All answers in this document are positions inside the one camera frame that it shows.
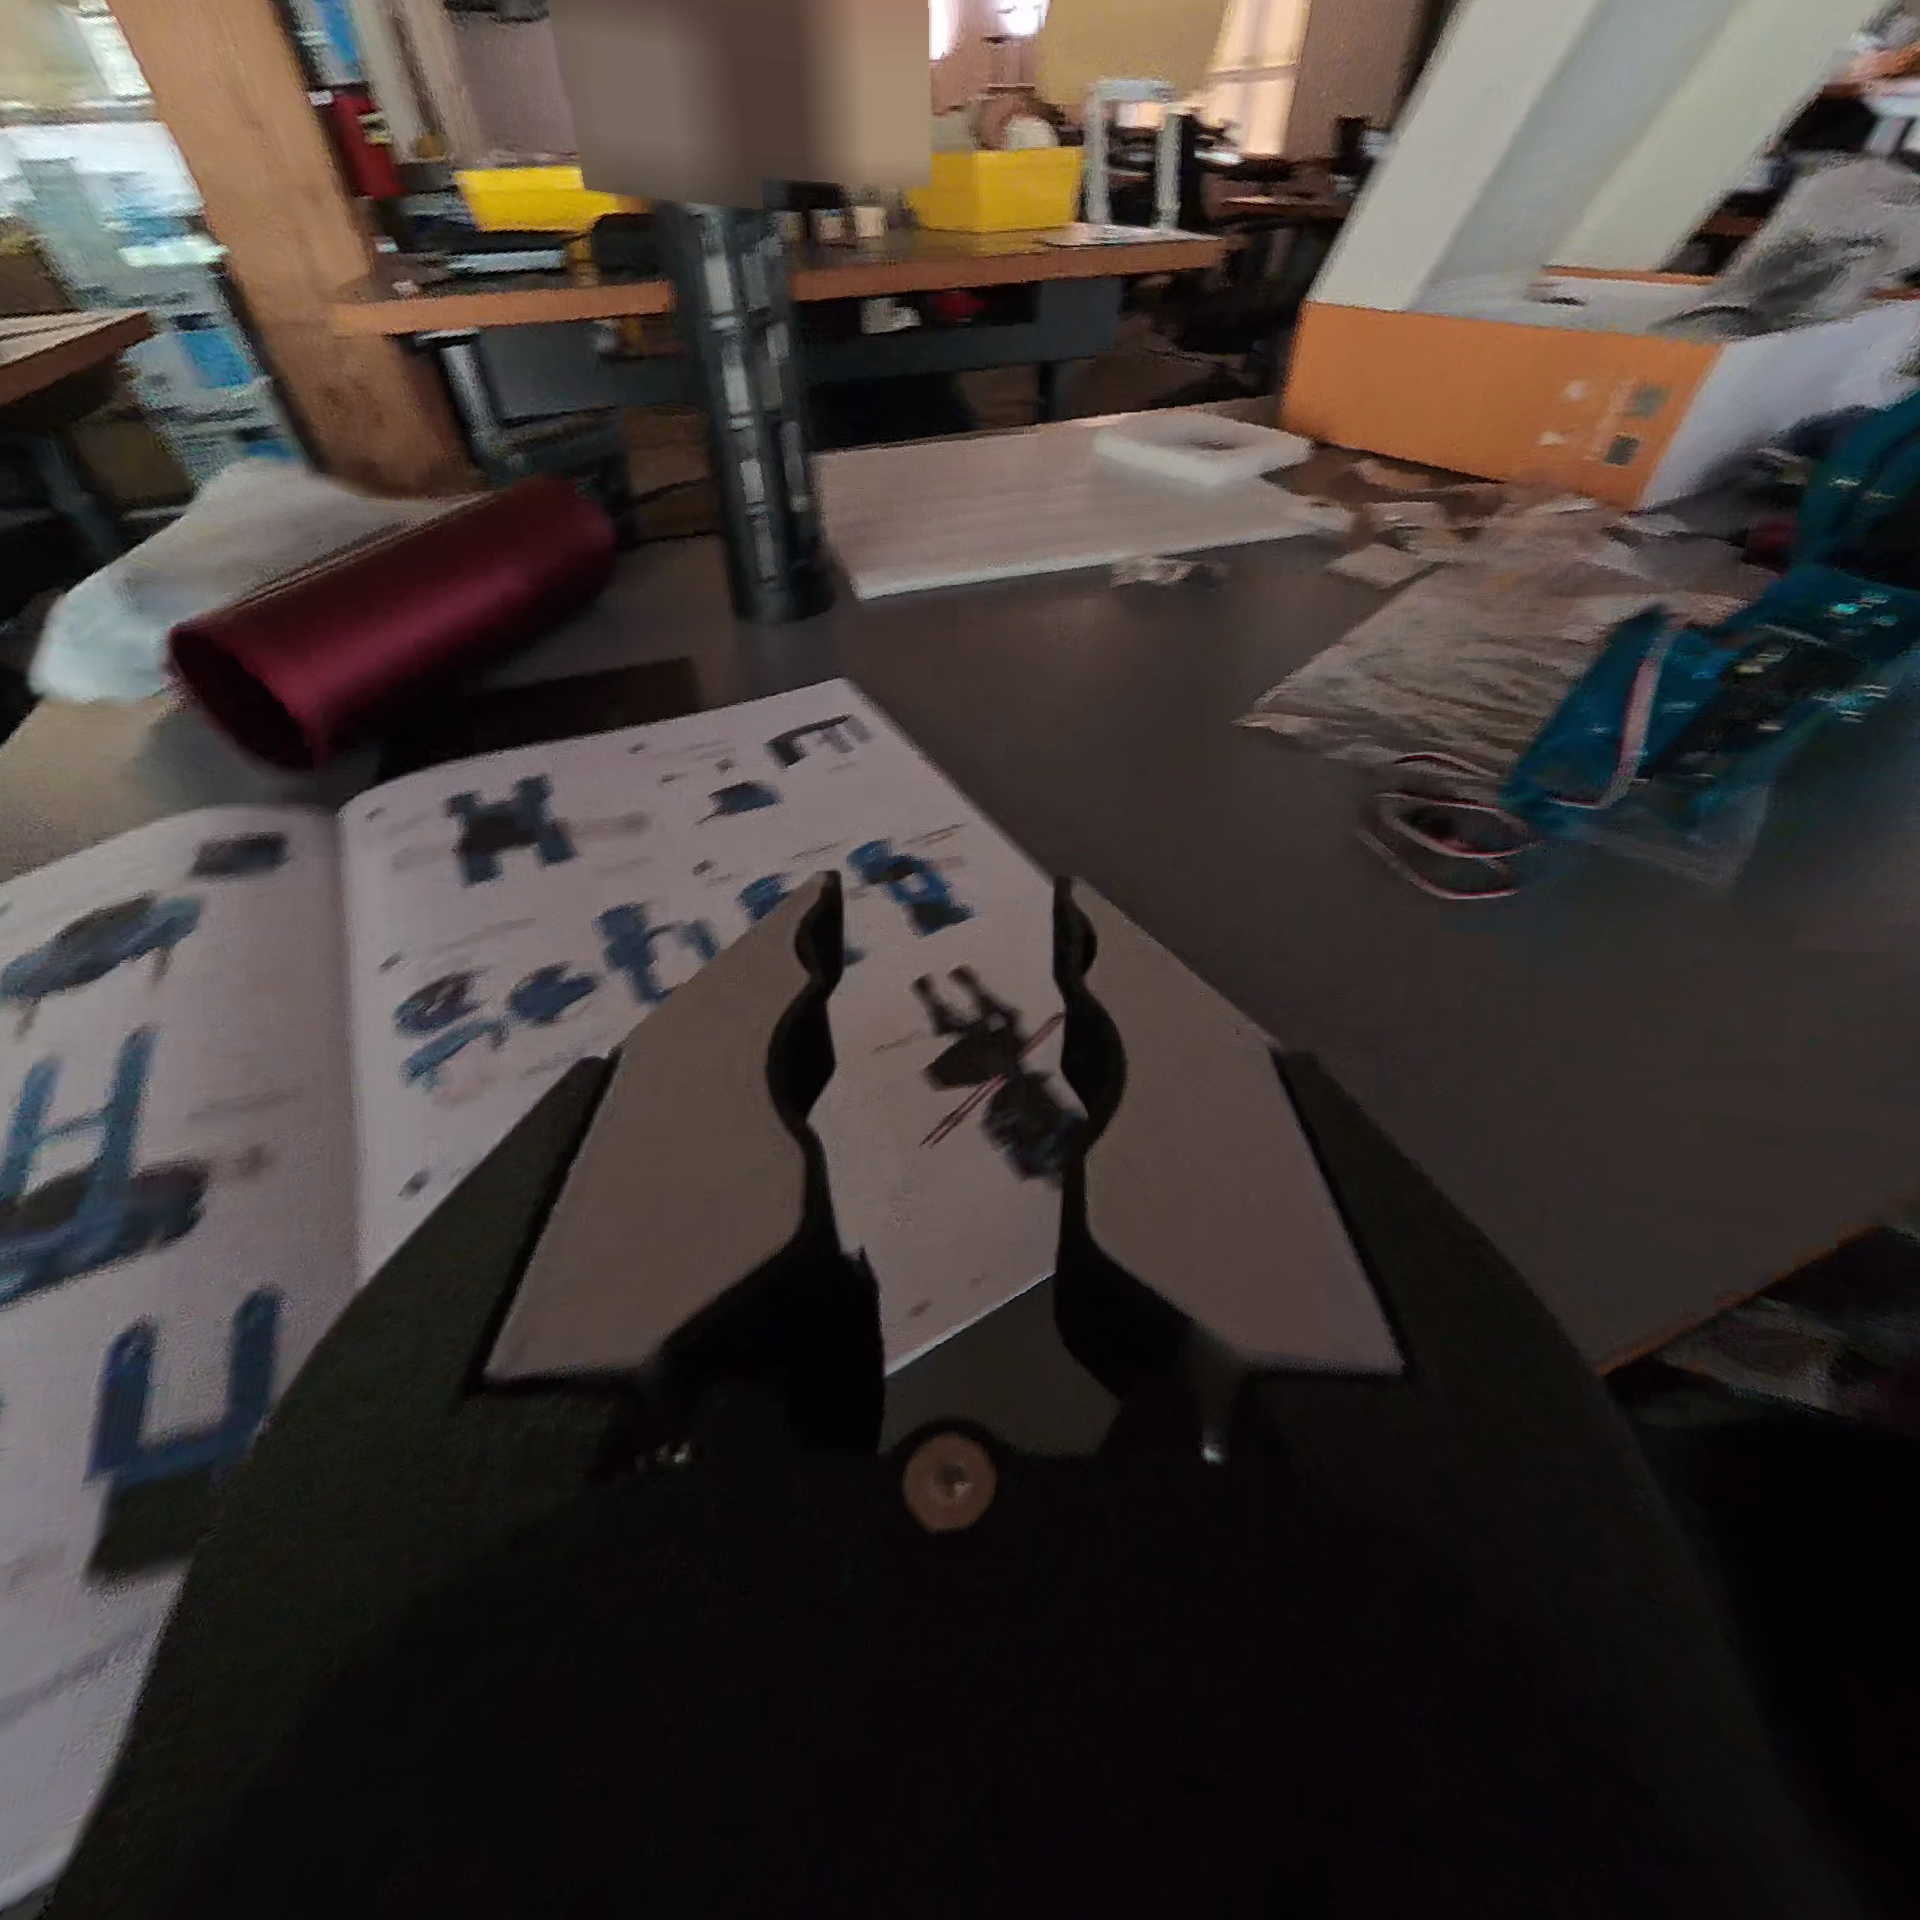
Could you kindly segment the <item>red fire extinguisher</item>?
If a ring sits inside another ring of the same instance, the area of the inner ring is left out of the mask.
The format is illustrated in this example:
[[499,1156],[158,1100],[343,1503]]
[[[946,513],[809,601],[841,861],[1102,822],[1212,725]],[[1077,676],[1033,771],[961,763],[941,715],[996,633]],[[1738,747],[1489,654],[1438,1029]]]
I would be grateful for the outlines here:
[[372,204],[402,198],[393,131],[372,93],[358,85],[332,87],[323,110],[354,196]]

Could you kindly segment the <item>white foam block with hole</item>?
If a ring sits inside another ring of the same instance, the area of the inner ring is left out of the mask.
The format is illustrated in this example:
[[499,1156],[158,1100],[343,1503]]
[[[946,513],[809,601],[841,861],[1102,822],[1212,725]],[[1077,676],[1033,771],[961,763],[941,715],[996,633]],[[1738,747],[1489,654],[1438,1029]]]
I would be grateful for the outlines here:
[[1188,490],[1228,490],[1306,465],[1309,439],[1228,417],[1156,412],[1125,417],[1093,434],[1103,465]]

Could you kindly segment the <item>open instruction booklet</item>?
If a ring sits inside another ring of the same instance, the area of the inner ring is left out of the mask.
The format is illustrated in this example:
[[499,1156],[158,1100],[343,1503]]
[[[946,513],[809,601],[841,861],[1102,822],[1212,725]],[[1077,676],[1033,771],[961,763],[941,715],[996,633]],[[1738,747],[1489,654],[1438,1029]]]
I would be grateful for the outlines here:
[[579,1060],[844,890],[833,1212],[887,1370],[1038,1284],[1078,1110],[1051,884],[847,682],[211,806],[4,884],[4,1903],[71,1857],[175,1523]]

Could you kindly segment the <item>yellow bin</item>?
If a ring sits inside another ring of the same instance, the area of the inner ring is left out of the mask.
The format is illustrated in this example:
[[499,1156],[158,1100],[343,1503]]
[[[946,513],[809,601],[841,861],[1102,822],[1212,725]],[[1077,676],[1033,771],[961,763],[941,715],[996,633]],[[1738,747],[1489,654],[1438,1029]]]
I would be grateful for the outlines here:
[[643,217],[646,198],[589,188],[574,161],[458,167],[452,182],[481,231],[581,235],[607,217]]
[[932,233],[1038,233],[1074,225],[1086,150],[937,150],[927,180],[902,193]]

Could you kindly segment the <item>blue toy robot arm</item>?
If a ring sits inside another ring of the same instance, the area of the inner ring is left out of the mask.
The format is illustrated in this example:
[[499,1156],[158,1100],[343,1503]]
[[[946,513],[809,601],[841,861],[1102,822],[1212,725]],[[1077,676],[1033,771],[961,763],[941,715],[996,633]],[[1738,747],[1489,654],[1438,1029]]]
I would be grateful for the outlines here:
[[1805,482],[1779,577],[1667,666],[1679,715],[1654,725],[1644,795],[1693,836],[1758,795],[1812,734],[1869,706],[1917,641],[1917,396],[1793,433]]

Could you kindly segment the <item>wooden pillar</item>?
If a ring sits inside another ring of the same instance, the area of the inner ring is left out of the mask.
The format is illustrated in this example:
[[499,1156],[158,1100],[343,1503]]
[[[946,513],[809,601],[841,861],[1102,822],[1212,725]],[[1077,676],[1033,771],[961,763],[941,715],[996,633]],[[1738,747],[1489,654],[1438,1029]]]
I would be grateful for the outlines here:
[[374,253],[282,9],[113,3],[113,15],[314,465],[388,497],[466,491],[474,469],[438,374],[393,339],[332,325]]

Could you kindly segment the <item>grey desk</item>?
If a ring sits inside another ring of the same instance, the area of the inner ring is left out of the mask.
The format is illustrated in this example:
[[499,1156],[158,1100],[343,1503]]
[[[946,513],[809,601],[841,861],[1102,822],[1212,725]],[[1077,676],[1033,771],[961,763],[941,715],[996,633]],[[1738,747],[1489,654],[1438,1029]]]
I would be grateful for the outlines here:
[[[1796,766],[1727,894],[1578,850],[1519,900],[1442,906],[1359,850],[1359,771],[1236,729],[1359,591],[1290,543],[1228,569],[1217,591],[844,597],[742,630],[700,550],[634,561],[589,625],[693,654],[710,692],[852,684],[1045,881],[1091,883],[1330,1067],[1594,1361],[1915,1195],[1911,705]],[[395,781],[191,797],[225,751],[180,708],[37,710],[4,747],[7,883],[186,811],[339,813]]]

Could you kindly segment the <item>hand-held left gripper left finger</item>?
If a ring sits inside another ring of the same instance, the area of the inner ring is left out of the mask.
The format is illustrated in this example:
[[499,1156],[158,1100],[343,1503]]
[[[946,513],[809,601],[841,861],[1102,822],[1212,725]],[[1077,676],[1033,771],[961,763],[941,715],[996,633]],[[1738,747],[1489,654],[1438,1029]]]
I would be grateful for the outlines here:
[[841,883],[815,873],[630,1030],[487,1386],[883,1386],[877,1284],[811,1126],[844,930]]

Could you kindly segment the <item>red metallic cylinder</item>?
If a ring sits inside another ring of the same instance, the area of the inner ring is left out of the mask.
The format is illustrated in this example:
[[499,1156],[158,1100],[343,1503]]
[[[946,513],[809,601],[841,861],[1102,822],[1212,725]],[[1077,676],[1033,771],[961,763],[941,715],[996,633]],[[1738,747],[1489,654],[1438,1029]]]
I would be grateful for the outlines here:
[[310,773],[589,609],[617,556],[591,494],[533,475],[180,619],[166,661],[237,750]]

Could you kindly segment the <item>pile of small screw bags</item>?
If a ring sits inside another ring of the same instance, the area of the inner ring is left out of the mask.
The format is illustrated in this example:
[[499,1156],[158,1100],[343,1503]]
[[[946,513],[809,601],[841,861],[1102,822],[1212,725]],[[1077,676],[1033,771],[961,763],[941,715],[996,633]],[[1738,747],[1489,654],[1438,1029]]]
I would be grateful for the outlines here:
[[1727,530],[1676,510],[1620,510],[1539,474],[1513,482],[1319,447],[1290,470],[1222,490],[1174,487],[1093,458],[1102,482],[1141,494],[1141,558],[1261,540],[1314,540],[1329,569],[1397,589],[1438,569],[1524,561],[1692,585],[1734,567]]

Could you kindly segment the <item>background desk with dark frame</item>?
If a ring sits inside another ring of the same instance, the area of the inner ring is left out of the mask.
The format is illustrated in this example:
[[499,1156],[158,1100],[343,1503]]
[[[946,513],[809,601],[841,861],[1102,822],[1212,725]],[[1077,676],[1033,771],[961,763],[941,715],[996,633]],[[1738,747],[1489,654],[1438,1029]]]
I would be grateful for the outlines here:
[[[1126,282],[1219,267],[1236,242],[1219,233],[1068,227],[1006,233],[892,233],[871,246],[805,245],[791,266],[795,308],[1018,298],[1019,314],[954,327],[805,339],[814,388],[898,377],[1033,367],[1041,419],[1066,399],[1068,367],[1114,348]],[[449,278],[421,255],[385,255],[327,308],[347,340],[401,342],[438,372],[465,446],[487,477],[510,474],[530,430],[575,417],[695,404],[690,353],[612,350],[615,325],[671,319],[670,278],[563,275]]]

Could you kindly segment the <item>white foam sheet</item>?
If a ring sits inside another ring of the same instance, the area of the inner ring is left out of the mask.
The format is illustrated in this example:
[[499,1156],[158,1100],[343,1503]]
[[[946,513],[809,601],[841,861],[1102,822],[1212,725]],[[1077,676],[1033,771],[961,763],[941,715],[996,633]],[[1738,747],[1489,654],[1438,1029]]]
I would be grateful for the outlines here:
[[818,454],[822,535],[852,595],[871,604],[1141,558],[1141,494],[1093,469],[1093,434],[1125,417],[1135,413]]

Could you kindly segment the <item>black tumbler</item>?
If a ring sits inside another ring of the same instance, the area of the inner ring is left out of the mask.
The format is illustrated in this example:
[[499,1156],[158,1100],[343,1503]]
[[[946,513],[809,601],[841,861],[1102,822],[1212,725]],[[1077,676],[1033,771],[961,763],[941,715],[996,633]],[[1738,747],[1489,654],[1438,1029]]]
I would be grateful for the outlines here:
[[731,609],[767,626],[815,618],[833,578],[777,214],[661,201],[655,228],[706,419]]

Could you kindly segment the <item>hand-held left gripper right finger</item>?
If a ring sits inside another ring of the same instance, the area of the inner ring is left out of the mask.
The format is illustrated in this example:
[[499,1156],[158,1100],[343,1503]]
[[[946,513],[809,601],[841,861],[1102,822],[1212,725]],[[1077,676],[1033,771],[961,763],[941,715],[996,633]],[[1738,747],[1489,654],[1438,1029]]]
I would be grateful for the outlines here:
[[1053,1324],[1123,1420],[1229,1459],[1261,1386],[1378,1383],[1395,1331],[1275,1043],[1081,881],[1051,895],[1062,1074]]

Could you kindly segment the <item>blue servo bracket assembly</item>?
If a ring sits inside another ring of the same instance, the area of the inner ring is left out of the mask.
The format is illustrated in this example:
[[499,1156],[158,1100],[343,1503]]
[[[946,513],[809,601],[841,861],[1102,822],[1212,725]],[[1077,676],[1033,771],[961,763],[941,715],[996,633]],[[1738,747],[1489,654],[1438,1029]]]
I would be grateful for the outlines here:
[[1508,813],[1561,841],[1625,799],[1661,738],[1679,635],[1667,609],[1636,612],[1604,635],[1505,778],[1500,802]]

